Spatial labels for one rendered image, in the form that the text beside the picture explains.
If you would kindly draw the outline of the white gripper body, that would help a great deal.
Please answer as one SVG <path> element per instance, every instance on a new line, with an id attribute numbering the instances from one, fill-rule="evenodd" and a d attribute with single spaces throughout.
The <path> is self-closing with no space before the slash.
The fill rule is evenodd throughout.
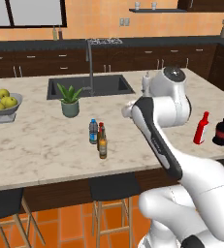
<path id="1" fill-rule="evenodd" d="M 122 108 L 121 113 L 124 118 L 132 117 L 132 108 L 134 104 L 135 104 L 135 101 L 130 101 Z"/>

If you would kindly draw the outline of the dark sink basin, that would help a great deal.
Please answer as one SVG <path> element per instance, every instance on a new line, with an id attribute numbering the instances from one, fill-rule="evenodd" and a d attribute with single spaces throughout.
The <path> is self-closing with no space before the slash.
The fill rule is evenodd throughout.
<path id="1" fill-rule="evenodd" d="M 81 98 L 91 96 L 90 90 L 85 90 L 85 87 L 90 86 L 89 77 L 60 77 L 50 78 L 48 80 L 48 100 L 62 98 L 62 94 L 58 89 L 57 84 L 64 85 L 66 89 L 69 89 L 70 86 L 73 86 L 75 90 L 82 88 L 80 93 Z M 123 75 L 95 76 L 93 78 L 93 89 L 95 96 L 124 95 L 135 93 Z"/>

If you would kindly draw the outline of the red cap dark glass bottle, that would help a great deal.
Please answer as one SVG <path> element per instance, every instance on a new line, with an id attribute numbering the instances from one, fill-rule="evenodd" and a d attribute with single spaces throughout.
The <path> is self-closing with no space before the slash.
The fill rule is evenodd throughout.
<path id="1" fill-rule="evenodd" d="M 102 127 L 104 126 L 103 122 L 99 122 L 99 127 L 98 127 L 98 134 L 97 134 L 97 150 L 99 151 L 99 145 L 100 145 L 100 137 L 102 134 Z"/>

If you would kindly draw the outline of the clear blue label water bottle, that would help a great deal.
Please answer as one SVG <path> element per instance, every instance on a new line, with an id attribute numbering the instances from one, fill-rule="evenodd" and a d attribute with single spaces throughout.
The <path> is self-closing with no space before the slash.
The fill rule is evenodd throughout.
<path id="1" fill-rule="evenodd" d="M 97 135 L 98 135 L 98 124 L 96 120 L 92 118 L 89 123 L 89 142 L 91 144 L 97 143 Z"/>

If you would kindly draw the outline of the amber yellow label glass bottle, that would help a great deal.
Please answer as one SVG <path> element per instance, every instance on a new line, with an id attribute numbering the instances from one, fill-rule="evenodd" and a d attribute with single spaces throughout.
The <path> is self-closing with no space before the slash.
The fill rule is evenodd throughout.
<path id="1" fill-rule="evenodd" d="M 105 134 L 105 127 L 101 127 L 100 138 L 99 138 L 99 156 L 101 159 L 107 158 L 107 139 Z"/>

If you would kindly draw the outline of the long dark wood cupboard run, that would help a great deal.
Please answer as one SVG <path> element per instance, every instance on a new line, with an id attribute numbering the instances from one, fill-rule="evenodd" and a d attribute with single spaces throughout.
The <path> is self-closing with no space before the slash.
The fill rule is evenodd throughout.
<path id="1" fill-rule="evenodd" d="M 129 46 L 93 48 L 94 73 L 188 68 L 207 78 L 215 45 Z M 89 73 L 86 50 L 0 51 L 0 78 L 56 76 Z"/>

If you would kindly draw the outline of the grey metal tap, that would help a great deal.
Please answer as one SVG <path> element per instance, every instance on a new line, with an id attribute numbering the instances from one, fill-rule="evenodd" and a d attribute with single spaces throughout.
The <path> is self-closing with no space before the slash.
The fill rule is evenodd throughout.
<path id="1" fill-rule="evenodd" d="M 89 63 L 89 78 L 90 78 L 90 96 L 94 96 L 94 87 L 93 87 L 93 63 L 92 63 L 92 50 L 90 40 L 86 40 L 86 62 Z"/>

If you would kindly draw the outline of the green plant in grey pot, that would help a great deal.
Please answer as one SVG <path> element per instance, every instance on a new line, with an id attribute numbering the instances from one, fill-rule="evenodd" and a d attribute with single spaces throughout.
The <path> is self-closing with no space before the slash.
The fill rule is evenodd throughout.
<path id="1" fill-rule="evenodd" d="M 68 118 L 76 117 L 80 112 L 79 98 L 81 88 L 79 90 L 75 90 L 73 85 L 70 85 L 69 88 L 66 88 L 60 83 L 57 84 L 57 87 L 62 94 L 60 102 L 63 115 Z"/>

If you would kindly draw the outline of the hob with metal grates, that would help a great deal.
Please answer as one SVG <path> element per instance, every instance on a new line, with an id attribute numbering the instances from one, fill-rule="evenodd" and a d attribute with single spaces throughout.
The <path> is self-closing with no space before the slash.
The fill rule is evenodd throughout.
<path id="1" fill-rule="evenodd" d="M 119 38 L 108 38 L 108 39 L 89 39 L 89 42 L 94 46 L 100 45 L 121 45 L 122 40 Z"/>

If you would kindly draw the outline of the black seat wooden stool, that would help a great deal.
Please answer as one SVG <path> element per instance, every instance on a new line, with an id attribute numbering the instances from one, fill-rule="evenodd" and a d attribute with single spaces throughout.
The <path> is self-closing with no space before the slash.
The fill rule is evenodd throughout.
<path id="1" fill-rule="evenodd" d="M 92 234 L 96 235 L 96 248 L 100 237 L 110 233 L 129 232 L 129 248 L 133 247 L 133 197 L 141 192 L 133 172 L 93 177 L 88 180 L 92 204 Z M 101 230 L 102 212 L 121 207 L 121 226 Z"/>
<path id="2" fill-rule="evenodd" d="M 24 241 L 25 248 L 32 248 L 29 241 L 30 224 L 33 224 L 42 244 L 46 244 L 26 202 L 22 188 L 0 191 L 0 234 L 6 248 L 11 248 L 11 246 L 5 236 L 3 227 L 12 224 L 16 224 Z"/>

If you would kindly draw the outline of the dark red label round bottle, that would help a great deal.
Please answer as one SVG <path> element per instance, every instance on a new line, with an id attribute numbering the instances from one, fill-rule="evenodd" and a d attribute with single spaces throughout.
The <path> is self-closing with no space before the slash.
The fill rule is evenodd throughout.
<path id="1" fill-rule="evenodd" d="M 212 142 L 224 146 L 224 118 L 216 125 L 215 136 L 213 137 Z"/>

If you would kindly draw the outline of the dark wood island base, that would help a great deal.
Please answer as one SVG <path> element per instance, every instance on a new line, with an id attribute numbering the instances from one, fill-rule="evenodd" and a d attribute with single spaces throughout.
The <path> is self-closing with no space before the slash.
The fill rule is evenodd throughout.
<path id="1" fill-rule="evenodd" d="M 133 165 L 108 159 L 77 166 L 34 162 L 23 168 L 24 195 L 32 211 L 91 202 L 88 179 L 97 176 L 132 172 L 141 191 L 176 184 L 158 163 Z"/>

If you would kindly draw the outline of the grey fruit bowl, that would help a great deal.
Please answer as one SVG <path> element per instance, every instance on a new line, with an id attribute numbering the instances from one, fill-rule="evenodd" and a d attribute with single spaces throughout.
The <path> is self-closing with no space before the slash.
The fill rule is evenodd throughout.
<path id="1" fill-rule="evenodd" d="M 0 110 L 0 124 L 12 123 L 16 119 L 16 111 L 22 103 L 22 96 L 18 93 L 12 93 L 12 97 L 17 99 L 17 104 L 11 108 L 5 108 Z"/>

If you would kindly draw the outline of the dark wall shelf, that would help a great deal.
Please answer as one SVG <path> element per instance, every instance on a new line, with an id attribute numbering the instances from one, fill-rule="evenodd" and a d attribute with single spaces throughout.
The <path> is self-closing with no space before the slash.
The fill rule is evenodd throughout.
<path id="1" fill-rule="evenodd" d="M 149 13 L 187 13 L 186 10 L 181 9 L 129 9 L 129 12 L 137 13 L 137 14 L 149 14 Z"/>

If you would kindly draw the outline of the black frame window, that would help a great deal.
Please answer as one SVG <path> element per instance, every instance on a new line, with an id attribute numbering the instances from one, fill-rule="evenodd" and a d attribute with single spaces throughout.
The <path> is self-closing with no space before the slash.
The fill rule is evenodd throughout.
<path id="1" fill-rule="evenodd" d="M 0 27 L 67 26 L 65 0 L 0 0 Z"/>

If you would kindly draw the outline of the dark wood wall cupboard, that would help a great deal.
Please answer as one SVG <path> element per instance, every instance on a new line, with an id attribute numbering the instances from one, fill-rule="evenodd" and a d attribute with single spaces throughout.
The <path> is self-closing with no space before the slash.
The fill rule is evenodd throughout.
<path id="1" fill-rule="evenodd" d="M 196 13 L 224 13 L 224 0 L 178 0 L 180 10 Z"/>

